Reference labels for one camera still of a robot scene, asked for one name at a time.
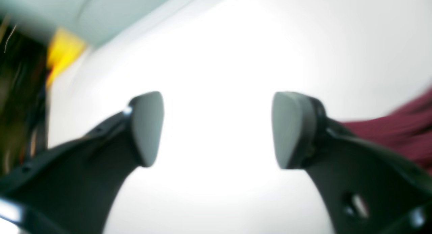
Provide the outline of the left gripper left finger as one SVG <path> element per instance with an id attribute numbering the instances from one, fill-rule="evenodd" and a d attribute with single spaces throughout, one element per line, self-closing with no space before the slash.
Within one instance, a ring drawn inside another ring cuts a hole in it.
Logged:
<path id="1" fill-rule="evenodd" d="M 1 219 L 25 234 L 102 234 L 125 179 L 154 164 L 163 121 L 162 94 L 148 92 L 13 169 L 1 178 Z"/>

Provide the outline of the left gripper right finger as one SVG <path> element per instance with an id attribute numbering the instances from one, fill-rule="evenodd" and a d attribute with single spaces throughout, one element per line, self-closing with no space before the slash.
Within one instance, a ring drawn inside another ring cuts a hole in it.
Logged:
<path id="1" fill-rule="evenodd" d="M 431 176 L 328 118 L 318 99 L 277 92 L 272 132 L 279 167 L 309 175 L 337 234 L 431 233 Z"/>

